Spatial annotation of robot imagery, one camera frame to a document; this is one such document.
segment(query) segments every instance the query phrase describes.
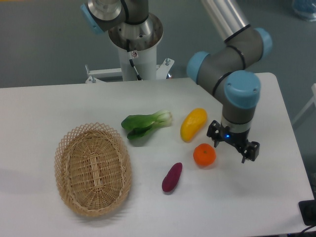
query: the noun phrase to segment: woven basket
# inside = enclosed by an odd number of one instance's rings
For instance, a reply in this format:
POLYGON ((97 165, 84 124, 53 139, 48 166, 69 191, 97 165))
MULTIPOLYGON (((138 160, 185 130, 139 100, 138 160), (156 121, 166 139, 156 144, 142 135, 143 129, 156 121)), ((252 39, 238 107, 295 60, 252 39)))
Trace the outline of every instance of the woven basket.
POLYGON ((127 148, 104 124, 76 127, 59 143, 55 156, 59 194, 74 212, 104 215, 126 199, 131 186, 127 148))

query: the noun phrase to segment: green leafy vegetable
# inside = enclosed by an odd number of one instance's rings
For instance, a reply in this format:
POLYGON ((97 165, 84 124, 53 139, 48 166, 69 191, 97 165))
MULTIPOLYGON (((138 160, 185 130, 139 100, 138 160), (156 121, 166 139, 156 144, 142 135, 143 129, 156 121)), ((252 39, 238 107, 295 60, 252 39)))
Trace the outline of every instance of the green leafy vegetable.
POLYGON ((160 110, 152 115, 129 115, 121 123, 126 130, 131 130, 127 138, 129 140, 143 137, 156 128, 170 126, 172 114, 168 110, 160 110))

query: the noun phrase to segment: purple sweet potato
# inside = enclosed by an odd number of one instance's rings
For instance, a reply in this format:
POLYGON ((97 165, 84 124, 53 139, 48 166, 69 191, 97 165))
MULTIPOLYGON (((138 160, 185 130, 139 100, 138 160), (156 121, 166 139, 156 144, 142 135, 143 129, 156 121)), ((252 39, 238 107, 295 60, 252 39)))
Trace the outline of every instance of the purple sweet potato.
POLYGON ((182 171, 182 163, 176 163, 169 170, 167 176, 163 179, 162 190, 166 193, 172 191, 178 184, 182 171))

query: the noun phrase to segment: white table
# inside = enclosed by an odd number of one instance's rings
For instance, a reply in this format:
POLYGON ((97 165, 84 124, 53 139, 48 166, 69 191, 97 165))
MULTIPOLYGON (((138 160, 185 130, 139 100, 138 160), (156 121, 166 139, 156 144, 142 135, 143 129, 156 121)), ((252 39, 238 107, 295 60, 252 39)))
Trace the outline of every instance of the white table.
POLYGON ((0 89, 0 235, 3 237, 239 237, 299 232, 298 202, 313 199, 277 79, 258 74, 261 100, 249 134, 260 142, 255 162, 226 143, 209 168, 192 152, 210 143, 207 127, 191 143, 180 138, 196 107, 220 121, 221 104, 190 79, 55 85, 0 89), (130 143, 121 121, 160 109, 173 125, 130 143), (54 155, 68 131, 103 122, 124 137, 133 183, 117 211, 97 219, 74 214, 60 199, 54 155), (183 163, 177 189, 163 194, 170 167, 183 163))

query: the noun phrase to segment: yellow bell pepper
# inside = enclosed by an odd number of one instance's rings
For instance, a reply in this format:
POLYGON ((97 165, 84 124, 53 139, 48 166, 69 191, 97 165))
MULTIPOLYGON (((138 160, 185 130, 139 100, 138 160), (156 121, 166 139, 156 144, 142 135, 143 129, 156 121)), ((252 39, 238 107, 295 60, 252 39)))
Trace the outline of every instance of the yellow bell pepper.
POLYGON ((190 142, 193 137, 203 128, 207 121, 207 113, 205 109, 196 108, 192 110, 184 119, 180 135, 183 141, 190 142))

